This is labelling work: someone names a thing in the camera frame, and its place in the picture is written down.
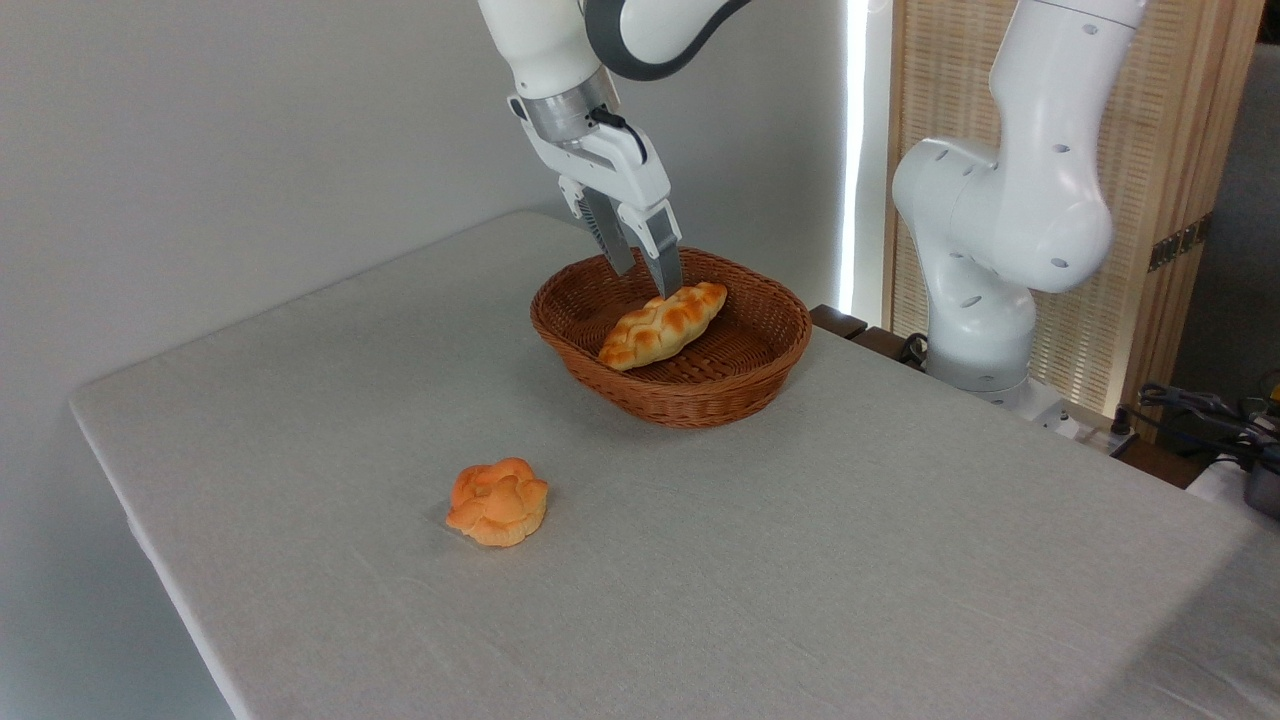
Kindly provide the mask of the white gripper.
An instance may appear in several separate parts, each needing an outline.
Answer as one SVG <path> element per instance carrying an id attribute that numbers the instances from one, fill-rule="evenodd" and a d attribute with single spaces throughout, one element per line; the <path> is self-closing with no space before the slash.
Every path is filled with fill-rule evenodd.
<path id="1" fill-rule="evenodd" d="M 559 178 L 564 201 L 589 229 L 614 274 L 623 275 L 635 264 L 621 219 L 639 241 L 659 296 L 668 299 L 677 292 L 684 286 L 678 252 L 682 233 L 667 200 L 669 178 L 649 138 L 639 129 L 596 124 L 576 140 L 552 143 L 535 131 L 531 106 L 516 95 L 508 100 L 536 155 L 566 176 Z M 617 211 L 609 197 L 620 201 Z"/>

